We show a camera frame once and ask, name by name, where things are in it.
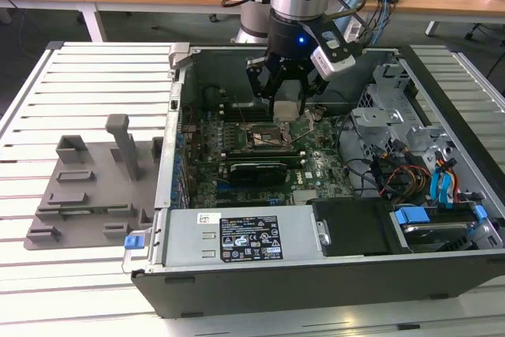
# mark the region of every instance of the motherboard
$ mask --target motherboard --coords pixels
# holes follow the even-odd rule
[[[204,112],[182,126],[190,208],[303,205],[350,197],[335,150],[337,117],[307,110],[291,122],[227,121]]]

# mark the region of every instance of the metal grating table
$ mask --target metal grating table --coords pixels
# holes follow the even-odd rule
[[[441,301],[161,320],[122,273],[122,247],[25,250],[23,238],[54,168],[54,147],[62,134],[109,141],[111,135],[103,130],[107,115],[124,112],[136,140],[163,135],[169,50],[169,43],[66,43],[48,50],[0,122],[2,337],[465,337],[505,330],[505,278]],[[137,258],[143,256],[140,251]],[[419,324],[421,329],[399,331],[398,324]]]
[[[435,77],[460,115],[505,170],[505,100],[461,53],[443,46],[417,46],[419,58]],[[431,123],[438,118],[421,94],[417,101]]]

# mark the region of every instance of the white paper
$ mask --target white paper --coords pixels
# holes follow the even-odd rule
[[[219,224],[219,219],[221,219],[220,212],[199,213],[196,217],[196,223],[197,224]]]

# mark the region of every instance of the power supply label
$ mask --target power supply label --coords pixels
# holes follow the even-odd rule
[[[282,259],[277,216],[220,219],[219,230],[223,262]]]

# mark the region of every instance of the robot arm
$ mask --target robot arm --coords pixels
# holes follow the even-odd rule
[[[247,74],[257,97],[268,99],[273,113],[275,95],[283,81],[299,80],[299,111],[308,97],[321,94],[338,72],[351,67],[361,54],[360,44],[347,43],[334,18],[324,14],[329,0],[271,0],[270,31],[263,58],[248,62]],[[258,77],[270,72],[263,86]],[[314,81],[309,74],[317,71]]]

